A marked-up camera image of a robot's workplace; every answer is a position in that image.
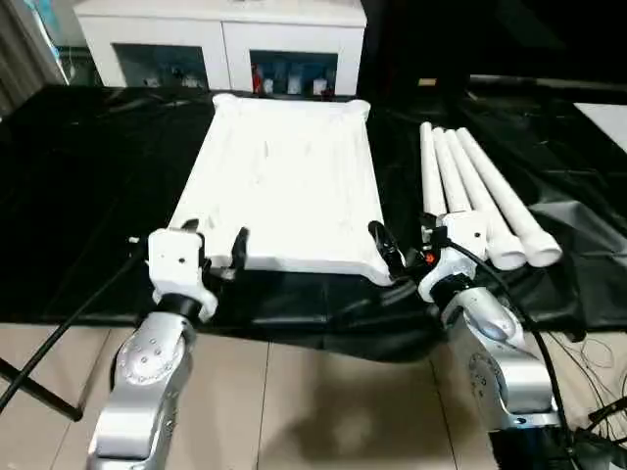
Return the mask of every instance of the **curtain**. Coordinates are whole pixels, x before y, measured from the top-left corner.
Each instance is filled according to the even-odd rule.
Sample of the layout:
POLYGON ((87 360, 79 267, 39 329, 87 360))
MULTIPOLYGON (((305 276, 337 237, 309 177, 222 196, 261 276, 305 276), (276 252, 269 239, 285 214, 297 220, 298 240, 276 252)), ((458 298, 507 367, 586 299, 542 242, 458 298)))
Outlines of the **curtain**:
POLYGON ((47 83, 64 83, 23 0, 0 1, 0 117, 47 83))

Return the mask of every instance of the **pipe end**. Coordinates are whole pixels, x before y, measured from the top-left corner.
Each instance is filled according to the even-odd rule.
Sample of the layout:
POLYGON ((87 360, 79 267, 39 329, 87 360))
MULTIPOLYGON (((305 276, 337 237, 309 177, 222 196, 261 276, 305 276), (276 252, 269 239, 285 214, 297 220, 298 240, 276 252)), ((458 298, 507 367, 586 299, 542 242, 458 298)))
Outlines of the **pipe end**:
POLYGON ((561 258, 561 248, 548 232, 536 232, 521 241, 525 247, 527 260, 534 267, 550 266, 561 258))
POLYGON ((487 252, 492 264, 501 271, 513 271, 527 262, 522 243, 511 234, 488 240, 487 252))

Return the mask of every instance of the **table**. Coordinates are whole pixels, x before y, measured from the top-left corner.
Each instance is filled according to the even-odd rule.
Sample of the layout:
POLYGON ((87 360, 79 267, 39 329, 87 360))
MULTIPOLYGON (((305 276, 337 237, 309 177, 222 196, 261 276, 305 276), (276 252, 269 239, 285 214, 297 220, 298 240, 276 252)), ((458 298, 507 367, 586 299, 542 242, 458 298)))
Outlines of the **table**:
MULTIPOLYGON (((129 236, 165 226, 211 122, 195 90, 43 90, 0 126, 4 282, 0 320, 57 323, 126 258, 129 236)), ((373 104, 368 134, 386 224, 419 233, 418 125, 467 126, 564 247, 548 269, 508 273, 543 329, 624 329, 627 159, 571 103, 509 97, 373 104)), ((136 325, 152 306, 138 265, 80 319, 136 325)), ((202 331, 413 361, 442 339, 428 305, 350 276, 244 272, 202 331)))

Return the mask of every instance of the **glass cabinet door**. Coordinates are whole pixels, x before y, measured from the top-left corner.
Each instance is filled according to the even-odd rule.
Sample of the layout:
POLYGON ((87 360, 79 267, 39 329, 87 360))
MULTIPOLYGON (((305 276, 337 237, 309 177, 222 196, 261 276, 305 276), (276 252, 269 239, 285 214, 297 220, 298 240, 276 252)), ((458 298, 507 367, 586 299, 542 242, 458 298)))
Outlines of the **glass cabinet door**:
POLYGON ((250 51, 253 91, 259 94, 335 93, 337 54, 250 51))
POLYGON ((208 89, 203 50, 195 46, 113 44, 127 86, 208 89))

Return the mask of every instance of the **white countertop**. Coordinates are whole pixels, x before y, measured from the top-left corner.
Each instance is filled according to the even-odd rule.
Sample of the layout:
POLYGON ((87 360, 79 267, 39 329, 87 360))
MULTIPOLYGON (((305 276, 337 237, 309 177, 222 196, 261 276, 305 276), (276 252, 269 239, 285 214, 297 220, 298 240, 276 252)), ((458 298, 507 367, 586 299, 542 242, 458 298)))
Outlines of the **white countertop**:
POLYGON ((74 7, 80 17, 365 27, 360 0, 87 0, 74 7))
POLYGON ((575 106, 627 152, 627 106, 575 103, 575 106))

